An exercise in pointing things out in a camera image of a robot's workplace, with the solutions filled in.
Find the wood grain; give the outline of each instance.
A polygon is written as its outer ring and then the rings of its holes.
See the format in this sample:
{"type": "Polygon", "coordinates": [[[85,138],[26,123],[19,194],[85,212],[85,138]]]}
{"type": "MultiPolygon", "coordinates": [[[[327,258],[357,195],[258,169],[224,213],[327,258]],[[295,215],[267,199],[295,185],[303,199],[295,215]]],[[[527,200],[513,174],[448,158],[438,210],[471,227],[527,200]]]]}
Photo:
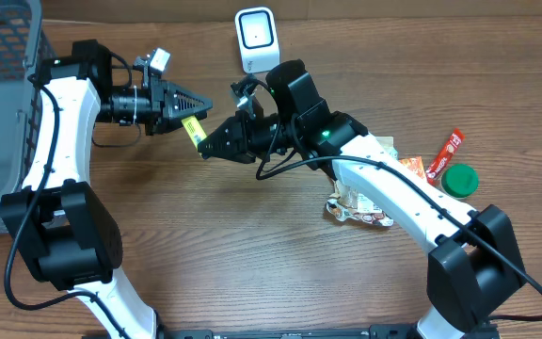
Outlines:
{"type": "MultiPolygon", "coordinates": [[[[231,23],[45,31],[62,56],[70,41],[87,38],[128,60],[167,48],[167,77],[215,102],[204,128],[233,114],[229,84],[242,74],[231,23]]],[[[542,17],[281,22],[279,36],[282,59],[305,61],[330,108],[394,136],[401,156],[421,155],[427,165],[462,129],[454,161],[474,166],[481,180],[470,203],[508,213],[526,269],[542,283],[542,17]]],[[[101,142],[134,136],[118,126],[96,130],[101,142]]],[[[182,131],[130,149],[94,149],[91,159],[92,185],[122,232],[124,269],[173,329],[364,327],[413,322],[429,306],[422,252],[397,226],[332,220],[321,172],[257,182],[255,165],[199,159],[182,131]]],[[[0,235],[0,338],[101,329],[74,300],[36,313],[14,309],[1,283],[9,243],[0,235]]],[[[14,290],[29,302],[56,295],[22,264],[14,290]]],[[[539,314],[542,300],[525,287],[500,311],[539,314]]],[[[542,337],[542,323],[500,326],[503,338],[542,337]]]]}
{"type": "Polygon", "coordinates": [[[277,20],[542,15],[542,0],[44,0],[45,19],[92,23],[232,22],[267,6],[277,20]]]}

